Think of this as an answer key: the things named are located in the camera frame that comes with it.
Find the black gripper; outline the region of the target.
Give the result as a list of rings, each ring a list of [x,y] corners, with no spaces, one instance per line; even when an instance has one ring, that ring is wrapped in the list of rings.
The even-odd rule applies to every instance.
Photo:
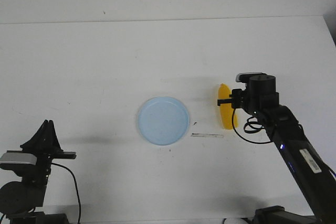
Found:
[[[276,77],[272,75],[253,76],[245,83],[245,90],[233,89],[229,99],[218,99],[217,104],[232,104],[233,109],[243,109],[255,115],[263,109],[279,105],[276,91]]]
[[[47,147],[54,153],[41,153],[36,155],[37,167],[43,169],[45,172],[51,171],[51,164],[54,159],[75,159],[77,157],[76,152],[65,152],[60,147],[53,120],[44,120],[33,137],[29,141],[20,145],[20,148],[27,152],[41,152],[46,150]]]

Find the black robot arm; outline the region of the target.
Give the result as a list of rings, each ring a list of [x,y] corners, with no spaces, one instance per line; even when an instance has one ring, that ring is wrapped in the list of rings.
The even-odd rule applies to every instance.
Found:
[[[257,209],[249,223],[335,223],[335,172],[319,156],[290,109],[279,103],[276,78],[262,72],[240,73],[236,82],[245,88],[231,90],[225,84],[218,88],[223,128],[236,129],[237,109],[249,114],[244,132],[266,132],[267,143],[275,145],[313,212],[301,216],[272,206]]]
[[[1,187],[1,213],[10,223],[68,223],[66,214],[36,211],[44,204],[51,167],[55,159],[75,159],[75,152],[64,151],[52,120],[44,120],[33,137],[19,150],[1,156],[1,169],[9,170],[20,181]]]

